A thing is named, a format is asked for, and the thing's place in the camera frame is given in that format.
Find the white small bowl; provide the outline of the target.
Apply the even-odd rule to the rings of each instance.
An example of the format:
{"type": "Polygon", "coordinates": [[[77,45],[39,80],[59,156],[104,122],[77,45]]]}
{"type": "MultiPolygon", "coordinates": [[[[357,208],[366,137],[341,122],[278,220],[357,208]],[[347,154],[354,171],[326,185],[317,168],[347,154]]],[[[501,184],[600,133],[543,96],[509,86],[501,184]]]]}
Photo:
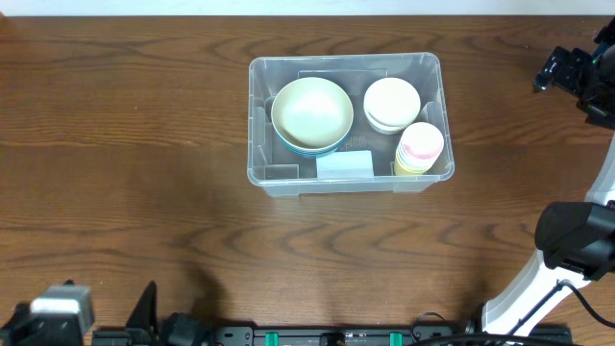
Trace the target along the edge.
{"type": "Polygon", "coordinates": [[[363,106],[379,125],[403,128],[412,123],[421,110],[417,89],[400,78],[382,78],[370,85],[364,95],[363,106]]]}

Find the blue bowl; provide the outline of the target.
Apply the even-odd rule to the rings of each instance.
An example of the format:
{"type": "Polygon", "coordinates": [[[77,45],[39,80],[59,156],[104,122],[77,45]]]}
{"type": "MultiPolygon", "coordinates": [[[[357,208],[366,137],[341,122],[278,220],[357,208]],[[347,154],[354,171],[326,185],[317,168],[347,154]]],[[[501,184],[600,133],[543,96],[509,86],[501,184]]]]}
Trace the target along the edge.
{"type": "Polygon", "coordinates": [[[337,141],[335,144],[331,146],[324,147],[324,148],[316,148],[316,149],[300,148],[299,146],[291,144],[290,142],[285,140],[280,135],[276,135],[276,138],[279,139],[281,143],[293,153],[296,153],[302,157],[307,157],[307,158],[319,158],[319,157],[330,155],[331,153],[335,152],[348,139],[348,136],[344,136],[343,138],[341,138],[339,141],[337,141]]]}

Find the clear plastic storage bin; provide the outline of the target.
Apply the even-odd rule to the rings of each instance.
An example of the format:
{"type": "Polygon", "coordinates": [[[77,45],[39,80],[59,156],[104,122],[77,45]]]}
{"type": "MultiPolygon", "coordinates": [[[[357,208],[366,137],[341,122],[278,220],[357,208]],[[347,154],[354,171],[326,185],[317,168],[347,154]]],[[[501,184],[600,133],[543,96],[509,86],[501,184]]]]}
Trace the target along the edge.
{"type": "Polygon", "coordinates": [[[441,64],[432,53],[260,57],[249,67],[247,177],[272,197],[337,192],[421,192],[446,181],[455,159],[446,110],[441,64]],[[299,154],[274,130],[271,108],[287,84],[301,78],[327,79],[344,89],[355,110],[347,138],[323,157],[299,154]],[[394,172],[399,135],[375,131],[363,111],[367,88],[381,78],[412,84],[421,99],[420,120],[438,128],[444,148],[422,175],[394,172]]]}

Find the pink plastic cup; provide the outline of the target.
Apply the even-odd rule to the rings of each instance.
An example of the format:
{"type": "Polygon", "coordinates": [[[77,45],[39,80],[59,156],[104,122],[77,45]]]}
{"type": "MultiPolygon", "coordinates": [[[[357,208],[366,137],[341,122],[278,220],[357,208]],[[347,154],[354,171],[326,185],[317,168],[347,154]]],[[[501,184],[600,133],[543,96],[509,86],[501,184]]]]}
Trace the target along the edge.
{"type": "Polygon", "coordinates": [[[400,145],[407,158],[435,160],[444,148],[444,136],[434,125],[416,122],[403,131],[400,145]]]}

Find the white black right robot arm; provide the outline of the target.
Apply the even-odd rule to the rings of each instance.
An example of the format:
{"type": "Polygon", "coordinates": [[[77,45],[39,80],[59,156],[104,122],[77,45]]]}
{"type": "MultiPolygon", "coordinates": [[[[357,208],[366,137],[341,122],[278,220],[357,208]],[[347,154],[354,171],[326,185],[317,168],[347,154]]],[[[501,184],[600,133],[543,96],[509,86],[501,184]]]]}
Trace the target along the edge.
{"type": "MultiPolygon", "coordinates": [[[[558,87],[577,99],[590,125],[614,128],[614,25],[594,36],[587,53],[554,48],[533,82],[537,92],[558,87]]],[[[466,330],[526,344],[534,327],[569,294],[614,270],[614,154],[607,153],[581,202],[555,202],[542,212],[535,251],[510,285],[480,307],[466,330]]]]}

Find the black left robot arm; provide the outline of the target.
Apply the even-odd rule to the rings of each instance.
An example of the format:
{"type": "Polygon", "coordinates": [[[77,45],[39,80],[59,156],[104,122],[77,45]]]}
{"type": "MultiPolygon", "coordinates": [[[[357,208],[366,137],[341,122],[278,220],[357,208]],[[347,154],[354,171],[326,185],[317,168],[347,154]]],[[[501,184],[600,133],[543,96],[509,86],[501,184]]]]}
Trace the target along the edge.
{"type": "MultiPolygon", "coordinates": [[[[84,346],[95,321],[91,290],[68,280],[48,287],[29,303],[18,304],[1,328],[8,346],[84,346]]],[[[122,327],[91,333],[92,346],[209,346],[212,328],[184,313],[157,320],[157,286],[150,282],[122,327]]]]}

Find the yellow plastic cup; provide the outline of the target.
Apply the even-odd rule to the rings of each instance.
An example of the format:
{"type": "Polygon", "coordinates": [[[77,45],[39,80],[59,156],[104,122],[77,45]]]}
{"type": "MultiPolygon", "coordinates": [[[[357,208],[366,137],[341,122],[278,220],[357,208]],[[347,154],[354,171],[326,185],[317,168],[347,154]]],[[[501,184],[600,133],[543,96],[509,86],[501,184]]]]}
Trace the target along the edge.
{"type": "Polygon", "coordinates": [[[425,170],[408,169],[401,163],[399,156],[395,158],[393,163],[393,171],[396,176],[423,175],[425,173],[425,170]]]}

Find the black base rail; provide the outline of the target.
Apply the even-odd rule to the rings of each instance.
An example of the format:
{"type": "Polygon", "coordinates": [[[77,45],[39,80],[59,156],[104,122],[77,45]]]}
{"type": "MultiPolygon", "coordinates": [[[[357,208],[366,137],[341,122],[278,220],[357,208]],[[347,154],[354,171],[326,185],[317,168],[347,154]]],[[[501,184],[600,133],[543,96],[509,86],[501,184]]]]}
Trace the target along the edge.
{"type": "Polygon", "coordinates": [[[215,331],[162,332],[158,345],[197,346],[403,346],[403,345],[571,345],[569,334],[530,337],[462,334],[445,325],[413,329],[261,329],[224,327],[215,331]]]}

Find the cream large bowl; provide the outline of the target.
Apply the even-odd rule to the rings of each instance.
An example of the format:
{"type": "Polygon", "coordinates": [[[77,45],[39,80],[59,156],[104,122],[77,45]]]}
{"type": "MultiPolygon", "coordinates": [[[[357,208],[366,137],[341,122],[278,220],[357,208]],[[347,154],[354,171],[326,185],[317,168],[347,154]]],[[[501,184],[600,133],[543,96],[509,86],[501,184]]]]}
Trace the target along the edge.
{"type": "Polygon", "coordinates": [[[284,86],[270,113],[277,135],[306,149],[328,147],[347,136],[354,116],[346,91],[318,77],[301,78],[284,86]]]}

